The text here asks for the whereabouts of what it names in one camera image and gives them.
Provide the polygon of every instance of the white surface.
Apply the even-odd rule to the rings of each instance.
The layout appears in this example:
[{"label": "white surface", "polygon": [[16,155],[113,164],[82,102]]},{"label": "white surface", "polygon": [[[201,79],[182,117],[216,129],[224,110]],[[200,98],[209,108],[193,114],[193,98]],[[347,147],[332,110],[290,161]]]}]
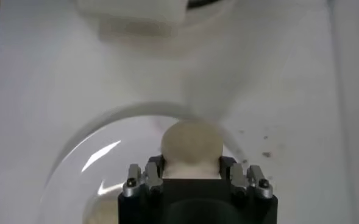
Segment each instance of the white surface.
[{"label": "white surface", "polygon": [[359,223],[359,0],[340,0],[335,3],[333,22],[339,82],[344,93],[343,121],[351,164],[351,181],[355,183],[355,220]]},{"label": "white surface", "polygon": [[167,40],[148,51],[102,40],[69,1],[3,0],[0,224],[33,223],[80,130],[157,100],[231,132],[273,177],[280,223],[351,223],[329,14],[322,1],[298,2],[239,1],[225,26],[177,52]]}]

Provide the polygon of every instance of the metal screw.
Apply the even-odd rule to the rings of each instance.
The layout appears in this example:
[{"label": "metal screw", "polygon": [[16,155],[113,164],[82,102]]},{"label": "metal screw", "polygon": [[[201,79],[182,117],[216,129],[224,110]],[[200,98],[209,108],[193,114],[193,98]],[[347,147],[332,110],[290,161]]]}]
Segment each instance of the metal screw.
[{"label": "metal screw", "polygon": [[259,186],[262,188],[268,188],[270,186],[270,183],[266,179],[259,180]]},{"label": "metal screw", "polygon": [[128,187],[134,187],[136,186],[136,179],[134,178],[129,178],[127,181],[126,181],[126,186]]}]

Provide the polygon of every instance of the dark speck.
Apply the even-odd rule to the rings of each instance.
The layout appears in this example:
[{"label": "dark speck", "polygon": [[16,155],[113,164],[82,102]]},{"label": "dark speck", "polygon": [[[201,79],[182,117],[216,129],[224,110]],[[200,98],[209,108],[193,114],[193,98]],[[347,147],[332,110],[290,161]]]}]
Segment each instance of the dark speck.
[{"label": "dark speck", "polygon": [[264,152],[262,153],[262,155],[266,158],[270,158],[271,157],[271,152]]}]

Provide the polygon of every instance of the metal clamp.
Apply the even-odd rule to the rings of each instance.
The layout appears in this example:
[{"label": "metal clamp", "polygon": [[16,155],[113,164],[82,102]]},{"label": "metal clamp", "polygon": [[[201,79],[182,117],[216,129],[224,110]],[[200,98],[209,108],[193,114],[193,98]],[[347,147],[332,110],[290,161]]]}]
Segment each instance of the metal clamp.
[{"label": "metal clamp", "polygon": [[235,163],[230,167],[230,183],[233,187],[233,193],[242,192],[247,194],[247,189],[250,186],[247,177],[243,174],[243,168],[240,163]]},{"label": "metal clamp", "polygon": [[259,166],[253,165],[247,169],[247,177],[251,182],[251,186],[255,188],[255,194],[259,198],[272,198],[272,186]]},{"label": "metal clamp", "polygon": [[123,186],[123,195],[133,197],[140,193],[141,169],[137,164],[131,164],[128,170],[128,179]]},{"label": "metal clamp", "polygon": [[150,193],[159,194],[163,190],[163,180],[159,178],[156,163],[147,163],[145,167],[146,186]]}]

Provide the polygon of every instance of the silver bracket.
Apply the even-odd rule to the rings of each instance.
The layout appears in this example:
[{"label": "silver bracket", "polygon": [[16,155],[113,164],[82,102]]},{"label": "silver bracket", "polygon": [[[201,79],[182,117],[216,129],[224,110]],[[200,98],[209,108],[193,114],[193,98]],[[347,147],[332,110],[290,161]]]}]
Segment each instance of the silver bracket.
[{"label": "silver bracket", "polygon": [[128,179],[123,186],[123,195],[133,197],[140,193],[141,169],[137,164],[131,164],[128,170]]},{"label": "silver bracket", "polygon": [[259,198],[272,198],[272,186],[259,166],[252,165],[247,169],[247,177],[251,182],[251,186],[255,188],[255,194]]},{"label": "silver bracket", "polygon": [[145,175],[145,183],[149,192],[161,193],[163,190],[163,180],[159,178],[156,163],[147,163]]},{"label": "silver bracket", "polygon": [[243,168],[240,163],[235,163],[230,167],[230,183],[234,193],[243,192],[247,194],[250,182],[248,182],[246,176],[243,174]]}]

